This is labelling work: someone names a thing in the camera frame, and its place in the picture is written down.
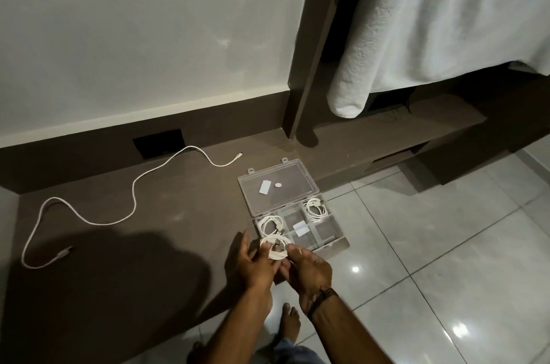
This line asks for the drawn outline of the white fluffy blanket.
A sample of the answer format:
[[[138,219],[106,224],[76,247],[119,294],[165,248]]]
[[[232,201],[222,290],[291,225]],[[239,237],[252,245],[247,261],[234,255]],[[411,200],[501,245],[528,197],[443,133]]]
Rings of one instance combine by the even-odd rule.
[[[413,78],[420,84],[435,78],[425,56],[426,45],[414,24],[421,20],[414,9],[421,0],[359,0],[349,37],[327,93],[331,112],[340,118],[355,118],[365,108],[379,75],[398,72],[397,84]]]

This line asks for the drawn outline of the black wall socket plate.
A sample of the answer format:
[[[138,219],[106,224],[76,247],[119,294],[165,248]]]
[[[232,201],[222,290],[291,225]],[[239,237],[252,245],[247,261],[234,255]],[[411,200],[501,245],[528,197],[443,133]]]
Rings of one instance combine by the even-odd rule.
[[[186,146],[179,129],[133,138],[133,144],[144,160],[173,154]]]

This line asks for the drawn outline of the dark brown bed frame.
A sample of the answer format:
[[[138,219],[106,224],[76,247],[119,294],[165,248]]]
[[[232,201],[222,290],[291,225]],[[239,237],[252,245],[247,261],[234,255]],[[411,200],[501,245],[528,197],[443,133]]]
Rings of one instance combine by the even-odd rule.
[[[456,178],[541,138],[550,109],[532,103],[524,132],[503,111],[503,69],[422,85],[406,105],[351,120],[326,102],[335,64],[322,48],[335,0],[305,0],[290,90],[238,98],[0,148],[0,185],[20,196],[0,326],[0,364],[121,364],[231,305],[231,261],[252,217],[237,178],[300,159],[322,191],[428,153],[436,177]],[[182,131],[185,147],[144,160],[133,138]]]

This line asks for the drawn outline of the person's bare foot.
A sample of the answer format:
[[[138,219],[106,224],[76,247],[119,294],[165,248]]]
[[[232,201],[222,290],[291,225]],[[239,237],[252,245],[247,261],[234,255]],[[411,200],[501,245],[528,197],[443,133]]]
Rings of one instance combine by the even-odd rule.
[[[300,315],[298,310],[290,303],[284,303],[279,323],[279,330],[274,338],[273,346],[286,343],[295,345],[301,328]]]

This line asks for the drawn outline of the person's right forearm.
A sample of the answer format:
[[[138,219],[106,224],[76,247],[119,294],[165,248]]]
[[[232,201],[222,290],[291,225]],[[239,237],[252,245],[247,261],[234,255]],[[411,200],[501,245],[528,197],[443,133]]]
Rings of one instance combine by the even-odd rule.
[[[309,319],[331,364],[394,364],[336,292]]]

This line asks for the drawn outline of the person's left hand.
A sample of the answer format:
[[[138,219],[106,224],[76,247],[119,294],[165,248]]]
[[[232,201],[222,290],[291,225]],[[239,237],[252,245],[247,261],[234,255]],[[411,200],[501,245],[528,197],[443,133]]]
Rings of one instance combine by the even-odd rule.
[[[236,235],[238,247],[234,255],[235,269],[246,290],[269,292],[275,277],[266,273],[266,257],[270,257],[271,243],[252,243],[248,230]]]

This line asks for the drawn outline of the person's right hand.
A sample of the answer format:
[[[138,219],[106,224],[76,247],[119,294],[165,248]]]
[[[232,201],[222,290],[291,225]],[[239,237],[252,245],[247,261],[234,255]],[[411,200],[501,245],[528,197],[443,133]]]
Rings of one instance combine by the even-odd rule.
[[[281,275],[298,293],[303,313],[311,318],[324,300],[335,295],[332,289],[332,268],[324,259],[308,249],[301,263],[292,263],[287,257],[286,259],[286,273]]]

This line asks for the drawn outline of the clear plastic organizer box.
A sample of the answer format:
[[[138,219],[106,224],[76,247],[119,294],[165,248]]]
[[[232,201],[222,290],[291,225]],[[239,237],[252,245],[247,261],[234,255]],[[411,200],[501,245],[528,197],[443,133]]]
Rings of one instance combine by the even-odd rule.
[[[288,244],[329,259],[350,247],[337,218],[313,178],[298,159],[238,178],[260,243],[270,257],[282,259]]]

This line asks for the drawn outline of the white bed sheet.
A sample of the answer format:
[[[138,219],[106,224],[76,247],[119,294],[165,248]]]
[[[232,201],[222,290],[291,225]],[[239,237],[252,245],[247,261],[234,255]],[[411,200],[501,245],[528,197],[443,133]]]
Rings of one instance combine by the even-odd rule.
[[[366,0],[381,15],[370,90],[438,82],[519,61],[550,75],[550,0]]]

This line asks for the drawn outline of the person's left forearm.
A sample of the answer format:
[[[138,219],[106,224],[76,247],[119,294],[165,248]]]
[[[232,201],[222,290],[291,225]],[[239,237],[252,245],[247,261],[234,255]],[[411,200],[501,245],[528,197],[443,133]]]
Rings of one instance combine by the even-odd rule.
[[[200,364],[249,364],[271,309],[271,284],[247,288],[205,346]]]

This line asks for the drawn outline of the blue denim shorts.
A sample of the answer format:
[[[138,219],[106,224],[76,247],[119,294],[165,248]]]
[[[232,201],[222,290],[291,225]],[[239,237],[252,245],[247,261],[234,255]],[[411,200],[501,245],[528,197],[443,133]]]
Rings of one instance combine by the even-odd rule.
[[[272,342],[272,364],[326,364],[308,347],[295,345],[288,338],[275,338]]]

